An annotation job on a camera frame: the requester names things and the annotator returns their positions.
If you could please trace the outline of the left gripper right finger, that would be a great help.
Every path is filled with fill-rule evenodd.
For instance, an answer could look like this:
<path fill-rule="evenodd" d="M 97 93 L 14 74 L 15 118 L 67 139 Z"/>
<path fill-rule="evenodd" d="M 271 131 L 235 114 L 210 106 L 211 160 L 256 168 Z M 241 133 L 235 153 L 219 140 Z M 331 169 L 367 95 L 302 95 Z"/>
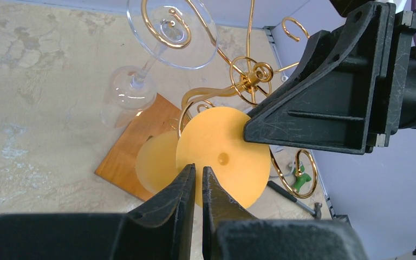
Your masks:
<path fill-rule="evenodd" d="M 354 230 L 339 220 L 258 219 L 203 168 L 204 259 L 367 259 Z"/>

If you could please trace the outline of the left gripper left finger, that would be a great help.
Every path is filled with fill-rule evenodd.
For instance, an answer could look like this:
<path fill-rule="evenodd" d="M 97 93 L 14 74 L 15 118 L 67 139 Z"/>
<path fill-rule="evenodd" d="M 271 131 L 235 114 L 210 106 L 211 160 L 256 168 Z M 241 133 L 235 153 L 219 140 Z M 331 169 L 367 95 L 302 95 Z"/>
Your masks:
<path fill-rule="evenodd" d="M 0 259 L 189 259 L 196 169 L 127 213 L 0 214 Z"/>

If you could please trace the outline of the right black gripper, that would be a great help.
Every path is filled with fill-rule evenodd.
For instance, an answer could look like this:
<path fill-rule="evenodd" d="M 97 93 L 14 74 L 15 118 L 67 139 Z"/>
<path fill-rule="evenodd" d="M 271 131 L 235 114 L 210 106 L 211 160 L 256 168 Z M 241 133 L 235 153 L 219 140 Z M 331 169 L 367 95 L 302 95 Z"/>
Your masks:
<path fill-rule="evenodd" d="M 287 82 L 250 113 L 247 142 L 347 154 L 367 152 L 369 121 L 378 78 L 391 90 L 387 132 L 416 129 L 416 10 L 396 15 L 392 3 L 368 2 L 345 24 L 313 34 Z"/>

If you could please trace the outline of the yellow wine glass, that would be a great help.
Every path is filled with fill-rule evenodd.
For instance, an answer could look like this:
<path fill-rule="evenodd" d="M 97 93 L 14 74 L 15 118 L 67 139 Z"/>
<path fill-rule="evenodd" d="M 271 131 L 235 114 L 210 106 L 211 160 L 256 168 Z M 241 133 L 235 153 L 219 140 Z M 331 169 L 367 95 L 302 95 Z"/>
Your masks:
<path fill-rule="evenodd" d="M 265 190 L 271 170 L 269 146 L 243 139 L 249 119 L 231 107 L 209 108 L 190 120 L 180 136 L 169 131 L 150 138 L 136 156 L 135 171 L 141 185 L 156 194 L 186 165 L 194 164 L 195 203 L 201 206 L 203 168 L 209 166 L 221 187 L 249 208 Z"/>

